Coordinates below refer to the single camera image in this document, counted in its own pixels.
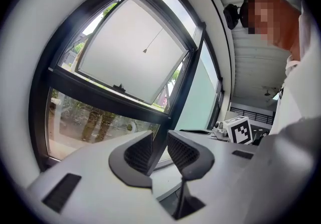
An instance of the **ceiling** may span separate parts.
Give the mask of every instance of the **ceiling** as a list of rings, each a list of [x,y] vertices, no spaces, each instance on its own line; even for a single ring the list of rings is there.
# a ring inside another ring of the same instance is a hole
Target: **ceiling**
[[[223,6],[241,6],[243,0],[221,0]],[[300,9],[300,0],[287,0]],[[289,52],[280,50],[259,35],[248,35],[239,23],[232,30],[235,50],[235,88],[231,101],[260,108],[271,106],[274,95],[285,79]]]

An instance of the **white cube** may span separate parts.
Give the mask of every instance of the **white cube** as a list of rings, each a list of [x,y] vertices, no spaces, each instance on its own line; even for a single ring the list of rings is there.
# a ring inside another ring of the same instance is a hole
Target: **white cube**
[[[247,145],[253,142],[249,117],[238,116],[223,121],[223,128],[227,130],[231,143]]]

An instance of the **hair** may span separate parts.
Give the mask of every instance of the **hair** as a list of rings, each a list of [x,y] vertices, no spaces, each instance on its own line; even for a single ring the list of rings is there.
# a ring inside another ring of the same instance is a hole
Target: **hair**
[[[243,4],[240,9],[240,14],[239,14],[241,24],[244,28],[249,28],[248,27],[248,13],[249,13],[248,2],[249,1],[252,2],[253,0],[243,1]],[[254,28],[249,28],[249,34],[254,34]]]

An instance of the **white roller blind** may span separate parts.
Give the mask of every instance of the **white roller blind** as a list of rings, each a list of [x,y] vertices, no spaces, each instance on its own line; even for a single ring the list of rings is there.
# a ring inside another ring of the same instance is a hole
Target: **white roller blind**
[[[184,55],[150,9],[127,0],[96,32],[78,71],[109,86],[122,84],[127,94],[152,104]]]

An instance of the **man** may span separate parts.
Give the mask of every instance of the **man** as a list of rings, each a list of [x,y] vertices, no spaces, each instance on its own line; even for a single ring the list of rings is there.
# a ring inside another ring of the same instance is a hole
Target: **man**
[[[270,134],[302,118],[321,115],[321,43],[314,19],[286,0],[244,0],[239,18],[249,34],[291,55]]]

